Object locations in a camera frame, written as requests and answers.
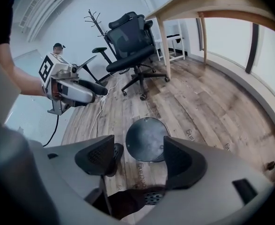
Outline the white ceiling pipes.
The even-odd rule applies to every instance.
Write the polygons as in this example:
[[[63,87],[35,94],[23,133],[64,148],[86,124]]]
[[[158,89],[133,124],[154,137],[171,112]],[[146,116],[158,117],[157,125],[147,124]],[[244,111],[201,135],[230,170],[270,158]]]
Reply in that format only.
[[[26,21],[25,32],[27,34],[26,41],[33,42],[45,22],[52,15],[52,13],[57,9],[57,7],[62,4],[65,0],[39,0],[34,10],[29,16],[29,20]]]

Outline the dark wooden coat rack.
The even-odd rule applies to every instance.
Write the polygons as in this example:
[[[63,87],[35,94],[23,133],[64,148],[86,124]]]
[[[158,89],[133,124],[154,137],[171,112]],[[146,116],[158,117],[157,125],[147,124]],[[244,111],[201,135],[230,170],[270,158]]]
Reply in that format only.
[[[107,43],[113,55],[116,56],[116,53],[112,48],[111,43],[107,37],[107,31],[103,32],[102,28],[100,27],[101,21],[98,21],[98,17],[100,16],[100,13],[98,13],[98,15],[95,17],[96,12],[92,13],[91,10],[89,9],[88,14],[89,14],[88,16],[84,17],[84,21],[87,23],[92,23],[93,25],[91,27],[97,27],[97,29],[100,32],[100,35],[98,37],[102,37],[105,40],[105,42]]]

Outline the white wooden chair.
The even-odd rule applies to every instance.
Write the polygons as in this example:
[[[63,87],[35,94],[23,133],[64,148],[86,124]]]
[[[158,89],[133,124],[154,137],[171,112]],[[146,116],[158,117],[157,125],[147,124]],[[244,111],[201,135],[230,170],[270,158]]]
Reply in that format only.
[[[169,49],[170,61],[185,59],[185,45],[180,21],[165,21],[164,28],[167,39],[167,47]],[[158,60],[164,60],[165,54],[161,35],[159,38],[155,39],[155,45]]]

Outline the black wire mesh wastebasket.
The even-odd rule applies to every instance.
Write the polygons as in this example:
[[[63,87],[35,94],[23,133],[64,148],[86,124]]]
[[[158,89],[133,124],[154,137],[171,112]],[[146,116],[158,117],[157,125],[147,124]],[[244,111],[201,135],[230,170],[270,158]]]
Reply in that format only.
[[[164,161],[166,126],[158,119],[145,117],[135,121],[126,134],[126,148],[130,156],[142,162]]]

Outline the person's black shoe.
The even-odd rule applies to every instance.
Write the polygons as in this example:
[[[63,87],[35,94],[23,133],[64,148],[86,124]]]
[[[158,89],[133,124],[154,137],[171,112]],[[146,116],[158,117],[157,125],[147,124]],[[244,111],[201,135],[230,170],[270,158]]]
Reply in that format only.
[[[143,192],[145,205],[157,205],[164,197],[163,187],[150,187]]]
[[[120,143],[114,144],[114,154],[110,161],[108,170],[106,172],[107,177],[113,177],[118,169],[118,164],[120,163],[120,160],[122,158],[124,152],[124,146]]]

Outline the white ceiling air vent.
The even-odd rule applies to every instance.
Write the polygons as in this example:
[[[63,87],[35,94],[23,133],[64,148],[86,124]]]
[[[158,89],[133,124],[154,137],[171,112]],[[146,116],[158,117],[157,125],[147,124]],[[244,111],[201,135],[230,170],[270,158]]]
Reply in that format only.
[[[41,3],[41,1],[43,1],[43,0],[32,0],[31,1],[29,6],[27,7],[25,13],[23,14],[23,17],[19,23],[19,27],[21,27],[23,29],[29,24],[29,22],[31,20],[30,17],[33,15],[33,12],[36,10],[36,8]]]

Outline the person's left forearm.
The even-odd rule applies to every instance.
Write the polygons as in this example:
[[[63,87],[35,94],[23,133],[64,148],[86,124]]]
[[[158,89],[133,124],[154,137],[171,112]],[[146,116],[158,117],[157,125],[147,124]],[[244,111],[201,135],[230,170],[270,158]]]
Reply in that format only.
[[[0,45],[0,64],[21,90],[22,95],[45,97],[40,79],[29,75],[14,64],[9,44]]]

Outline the black mesh office chair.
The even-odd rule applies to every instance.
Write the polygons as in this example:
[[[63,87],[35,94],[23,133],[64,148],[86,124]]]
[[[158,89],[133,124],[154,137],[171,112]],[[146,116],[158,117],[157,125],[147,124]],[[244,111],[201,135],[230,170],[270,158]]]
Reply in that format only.
[[[147,42],[144,23],[143,15],[130,14],[124,14],[118,20],[109,23],[110,30],[107,32],[107,37],[114,47],[116,61],[110,62],[106,68],[111,75],[132,68],[134,70],[132,79],[121,91],[126,96],[126,89],[139,82],[142,101],[147,98],[143,84],[145,78],[163,77],[166,82],[170,80],[167,74],[157,73],[151,66],[148,66],[152,70],[151,73],[140,69],[144,65],[143,62],[155,52],[155,48]]]
[[[146,34],[146,39],[149,44],[151,44],[154,48],[156,48],[154,37],[151,31],[151,27],[153,26],[153,21],[149,20],[144,23],[144,31]]]

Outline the person's black shirt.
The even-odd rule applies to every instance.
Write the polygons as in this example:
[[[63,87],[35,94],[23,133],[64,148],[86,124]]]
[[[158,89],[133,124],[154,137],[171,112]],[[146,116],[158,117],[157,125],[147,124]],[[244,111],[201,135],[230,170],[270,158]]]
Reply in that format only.
[[[9,0],[0,4],[0,45],[10,44],[14,1]]]

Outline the person's right black shoe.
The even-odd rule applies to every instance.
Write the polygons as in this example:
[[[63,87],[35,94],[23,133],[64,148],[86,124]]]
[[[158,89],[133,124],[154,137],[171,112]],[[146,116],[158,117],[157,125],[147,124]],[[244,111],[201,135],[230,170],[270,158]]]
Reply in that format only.
[[[143,192],[145,205],[157,205],[164,197],[163,187],[150,187]]]

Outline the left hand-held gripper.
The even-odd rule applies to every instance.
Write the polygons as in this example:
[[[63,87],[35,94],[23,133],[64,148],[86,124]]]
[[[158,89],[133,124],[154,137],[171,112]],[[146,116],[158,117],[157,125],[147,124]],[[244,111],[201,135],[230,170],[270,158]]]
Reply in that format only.
[[[62,115],[75,103],[93,103],[96,95],[106,96],[108,90],[97,83],[78,80],[77,66],[67,62],[61,55],[46,54],[38,71],[42,88],[52,101],[48,113]]]

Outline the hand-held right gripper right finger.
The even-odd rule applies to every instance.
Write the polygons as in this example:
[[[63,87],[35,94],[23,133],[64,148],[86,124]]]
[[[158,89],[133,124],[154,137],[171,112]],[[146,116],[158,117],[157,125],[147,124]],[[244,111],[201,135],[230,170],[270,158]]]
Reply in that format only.
[[[274,190],[260,171],[234,154],[166,136],[163,199],[138,225],[242,225]]]

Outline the person's left black shoe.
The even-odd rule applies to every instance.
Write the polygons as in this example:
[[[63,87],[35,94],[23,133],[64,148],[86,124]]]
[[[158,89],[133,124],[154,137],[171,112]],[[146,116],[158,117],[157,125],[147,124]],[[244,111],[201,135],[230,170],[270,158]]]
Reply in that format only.
[[[124,146],[120,143],[114,144],[114,154],[110,161],[108,170],[106,172],[107,177],[113,177],[118,169],[118,164],[120,163],[120,160],[122,158],[124,152]]]

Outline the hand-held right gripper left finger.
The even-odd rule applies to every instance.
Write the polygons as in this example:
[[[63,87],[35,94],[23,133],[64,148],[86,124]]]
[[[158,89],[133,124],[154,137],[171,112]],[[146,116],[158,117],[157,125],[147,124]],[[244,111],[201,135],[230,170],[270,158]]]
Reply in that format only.
[[[45,148],[45,163],[59,225],[119,225],[111,215],[104,182],[114,154],[114,136],[106,135]]]

